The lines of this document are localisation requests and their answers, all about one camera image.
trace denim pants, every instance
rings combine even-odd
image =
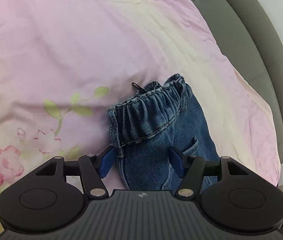
[[[175,74],[163,86],[154,81],[144,90],[107,110],[119,172],[128,189],[174,193],[181,179],[168,160],[171,146],[209,161],[219,157],[203,110],[183,76]],[[216,182],[216,177],[204,177],[202,191]]]

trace gray leather bed frame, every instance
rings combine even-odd
[[[192,0],[232,65],[270,105],[283,163],[283,45],[257,0]]]

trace elastic waistband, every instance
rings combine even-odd
[[[110,137],[123,157],[122,147],[150,139],[171,124],[192,96],[192,89],[184,77],[175,74],[163,86],[154,81],[147,85],[145,94],[137,93],[122,104],[107,110]]]

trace bed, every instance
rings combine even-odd
[[[53,156],[100,153],[106,109],[174,73],[219,156],[276,185],[283,46],[257,0],[0,0],[0,192]],[[124,188],[116,167],[104,183]]]

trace drawstring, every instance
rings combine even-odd
[[[132,85],[133,85],[135,88],[137,88],[140,93],[142,93],[142,94],[146,94],[146,93],[147,93],[147,91],[144,90],[144,88],[140,87],[140,86],[137,85],[136,83],[132,82]]]

